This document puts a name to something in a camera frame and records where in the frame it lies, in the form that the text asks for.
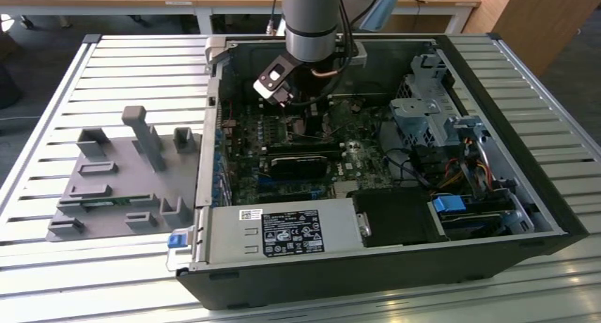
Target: green circuit board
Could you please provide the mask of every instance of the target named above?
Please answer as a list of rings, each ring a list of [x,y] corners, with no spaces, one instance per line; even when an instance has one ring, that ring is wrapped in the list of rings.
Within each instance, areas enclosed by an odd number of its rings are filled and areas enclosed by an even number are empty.
[[[333,100],[323,117],[323,132],[309,137],[295,132],[302,119],[299,115],[262,115],[261,111],[247,108],[235,118],[235,127],[226,132],[233,204],[341,197],[337,182],[355,182],[358,189],[393,186],[374,137],[380,113],[381,108],[357,108],[349,99]],[[342,157],[327,161],[326,174],[318,179],[274,181],[262,149],[295,143],[337,144],[343,150]]]

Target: motherboard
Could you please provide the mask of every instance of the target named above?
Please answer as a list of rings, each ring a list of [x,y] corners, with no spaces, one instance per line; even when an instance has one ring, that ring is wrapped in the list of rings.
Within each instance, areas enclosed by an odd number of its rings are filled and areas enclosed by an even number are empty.
[[[388,106],[334,97],[318,118],[246,106],[223,121],[233,205],[346,198],[394,180],[378,143]]]

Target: desk leg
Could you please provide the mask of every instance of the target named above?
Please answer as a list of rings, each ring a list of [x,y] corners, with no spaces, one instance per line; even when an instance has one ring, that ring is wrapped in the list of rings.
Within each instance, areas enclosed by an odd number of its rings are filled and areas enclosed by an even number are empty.
[[[458,34],[464,31],[464,27],[466,26],[468,18],[470,17],[473,7],[462,6],[462,7],[456,7],[456,9],[457,9],[457,12],[450,17],[450,22],[449,22],[445,33]]]
[[[213,34],[214,26],[211,24],[211,8],[197,8],[197,20],[198,27],[201,28],[201,34]]]

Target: wooden cabinet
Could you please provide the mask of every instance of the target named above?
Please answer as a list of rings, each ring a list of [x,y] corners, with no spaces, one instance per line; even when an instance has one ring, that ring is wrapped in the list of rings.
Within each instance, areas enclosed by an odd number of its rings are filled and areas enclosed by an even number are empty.
[[[465,33],[497,32],[536,75],[568,45],[601,0],[481,0]]]

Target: barcode sticker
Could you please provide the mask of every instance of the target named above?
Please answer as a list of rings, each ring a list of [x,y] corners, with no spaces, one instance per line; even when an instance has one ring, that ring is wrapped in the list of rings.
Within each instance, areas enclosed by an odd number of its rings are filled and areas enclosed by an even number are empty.
[[[262,209],[242,209],[241,210],[241,221],[261,220],[262,214],[263,214]]]
[[[191,5],[191,1],[166,1],[166,5]]]

